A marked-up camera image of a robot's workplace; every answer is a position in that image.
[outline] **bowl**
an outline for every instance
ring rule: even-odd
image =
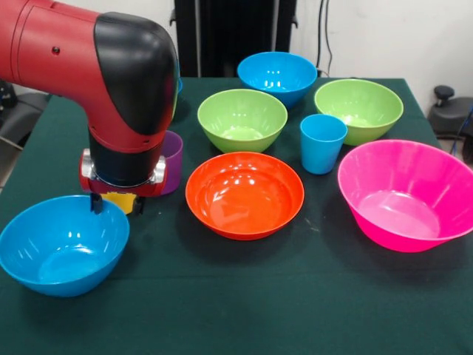
[[[433,146],[358,146],[342,159],[338,184],[360,229],[385,248],[425,251],[473,231],[473,171]]]
[[[301,179],[286,163],[255,152],[218,155],[195,169],[186,200],[200,222],[234,240],[257,240],[286,226],[304,202]]]
[[[161,196],[174,192],[180,185],[181,172],[183,170],[183,148],[183,139],[177,133],[169,130],[166,131],[161,155],[164,155],[166,158],[168,177],[166,178],[166,184],[163,187]]]
[[[368,80],[340,79],[322,85],[314,101],[320,113],[348,126],[344,143],[358,146],[388,132],[404,112],[402,100],[387,87]]]
[[[230,89],[206,98],[197,117],[205,135],[222,152],[263,152],[287,123],[287,110],[264,92]]]
[[[75,297],[113,270],[129,238],[123,211],[108,200],[90,211],[90,196],[57,197],[29,207],[0,234],[0,265],[41,294]]]
[[[294,107],[317,79],[317,69],[306,58],[286,52],[263,52],[243,59],[237,68],[243,85],[278,98]]]

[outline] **red robot arm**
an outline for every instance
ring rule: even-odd
[[[84,108],[90,150],[81,158],[83,189],[158,195],[166,175],[160,147],[177,97],[168,33],[144,18],[51,0],[2,6],[0,78]]]

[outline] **black cylinder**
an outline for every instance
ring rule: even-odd
[[[161,144],[140,153],[116,152],[98,143],[90,131],[89,145],[95,173],[113,186],[133,187],[145,183],[160,158]]]

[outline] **orange bowl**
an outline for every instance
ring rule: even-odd
[[[267,237],[300,211],[304,186],[286,163],[256,152],[207,160],[186,185],[192,213],[217,234],[235,240]]]

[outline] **yellow object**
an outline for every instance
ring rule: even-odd
[[[135,201],[134,194],[120,194],[118,192],[108,192],[101,195],[103,199],[113,202],[120,207],[125,214],[130,214],[133,211],[133,202]]]

